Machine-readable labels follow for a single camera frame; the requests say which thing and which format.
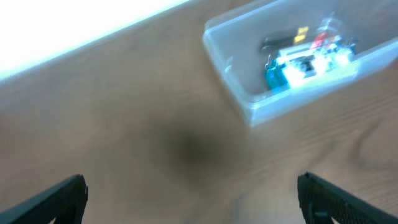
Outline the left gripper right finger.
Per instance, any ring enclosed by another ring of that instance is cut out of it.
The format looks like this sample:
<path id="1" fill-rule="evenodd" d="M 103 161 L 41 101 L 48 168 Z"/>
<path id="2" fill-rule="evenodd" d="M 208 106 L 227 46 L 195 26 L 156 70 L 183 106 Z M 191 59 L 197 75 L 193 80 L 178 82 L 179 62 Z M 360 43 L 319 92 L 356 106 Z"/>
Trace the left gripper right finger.
<path id="1" fill-rule="evenodd" d="M 298 176 L 297 190 L 306 224 L 397 223 L 397 217 L 310 172 Z"/>

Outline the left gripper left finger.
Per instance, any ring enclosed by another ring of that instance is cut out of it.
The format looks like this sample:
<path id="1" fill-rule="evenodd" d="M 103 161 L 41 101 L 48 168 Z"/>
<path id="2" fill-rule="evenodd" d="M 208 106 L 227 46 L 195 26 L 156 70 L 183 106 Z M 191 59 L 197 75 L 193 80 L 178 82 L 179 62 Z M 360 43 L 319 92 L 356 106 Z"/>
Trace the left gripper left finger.
<path id="1" fill-rule="evenodd" d="M 88 186 L 84 176 L 73 175 L 1 212 L 1 223 L 81 224 L 87 201 Z"/>

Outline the blue white cardboard box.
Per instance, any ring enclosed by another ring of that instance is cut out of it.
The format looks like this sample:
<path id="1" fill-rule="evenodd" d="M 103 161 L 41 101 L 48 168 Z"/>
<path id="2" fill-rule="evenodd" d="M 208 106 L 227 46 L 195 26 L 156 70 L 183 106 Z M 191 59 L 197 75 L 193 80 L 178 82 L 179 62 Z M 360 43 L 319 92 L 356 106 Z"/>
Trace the blue white cardboard box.
<path id="1" fill-rule="evenodd" d="M 354 52 L 350 48 L 332 43 L 328 48 L 312 50 L 315 59 L 301 63 L 301 67 L 265 69 L 269 89 L 302 89 L 337 82 L 358 74 L 359 65 L 354 61 Z"/>

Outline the silver double-ended wrench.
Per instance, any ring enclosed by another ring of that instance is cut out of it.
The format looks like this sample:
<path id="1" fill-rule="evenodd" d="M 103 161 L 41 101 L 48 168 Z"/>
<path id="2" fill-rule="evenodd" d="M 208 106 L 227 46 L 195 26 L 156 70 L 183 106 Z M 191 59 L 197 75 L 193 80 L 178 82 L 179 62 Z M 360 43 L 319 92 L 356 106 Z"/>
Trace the silver double-ended wrench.
<path id="1" fill-rule="evenodd" d="M 314 50 L 307 45 L 290 47 L 267 45 L 261 49 L 261 52 L 267 57 L 264 65 L 265 69 L 285 68 L 288 66 L 301 67 L 301 63 L 311 62 L 315 59 Z"/>

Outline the clear plastic container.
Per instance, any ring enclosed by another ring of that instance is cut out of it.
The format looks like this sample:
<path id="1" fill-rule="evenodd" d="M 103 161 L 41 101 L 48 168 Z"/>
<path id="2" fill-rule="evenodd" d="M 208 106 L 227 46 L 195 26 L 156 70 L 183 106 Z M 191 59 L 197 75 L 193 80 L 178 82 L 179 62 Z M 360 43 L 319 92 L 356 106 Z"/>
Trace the clear plastic container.
<path id="1" fill-rule="evenodd" d="M 270 90 L 260 43 L 273 32 L 305 26 L 310 30 L 297 45 L 311 45 L 328 32 L 335 44 L 354 52 L 358 74 L 302 89 Z M 389 66 L 397 58 L 397 2 L 254 1 L 209 20 L 203 43 L 245 122 L 256 126 Z"/>

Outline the red handled pliers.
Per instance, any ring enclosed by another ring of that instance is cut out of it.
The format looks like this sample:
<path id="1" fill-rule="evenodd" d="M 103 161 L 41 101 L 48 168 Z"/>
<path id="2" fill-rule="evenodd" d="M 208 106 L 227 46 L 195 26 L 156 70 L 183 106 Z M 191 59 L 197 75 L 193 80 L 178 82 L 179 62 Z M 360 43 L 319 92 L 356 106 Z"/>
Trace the red handled pliers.
<path id="1" fill-rule="evenodd" d="M 311 44 L 311 49 L 328 48 L 332 43 L 335 42 L 336 37 L 330 35 L 328 32 L 322 32 L 318 34 Z"/>

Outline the black yellow screwdriver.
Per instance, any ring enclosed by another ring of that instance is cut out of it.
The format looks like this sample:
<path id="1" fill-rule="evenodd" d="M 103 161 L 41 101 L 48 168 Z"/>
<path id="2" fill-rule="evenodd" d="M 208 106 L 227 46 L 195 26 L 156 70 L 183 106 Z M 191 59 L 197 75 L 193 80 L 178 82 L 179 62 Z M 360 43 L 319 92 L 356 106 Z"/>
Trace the black yellow screwdriver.
<path id="1" fill-rule="evenodd" d="M 306 39 L 309 30 L 309 26 L 305 26 L 273 32 L 264 37 L 264 40 L 260 43 L 259 51 L 264 53 L 301 44 Z"/>

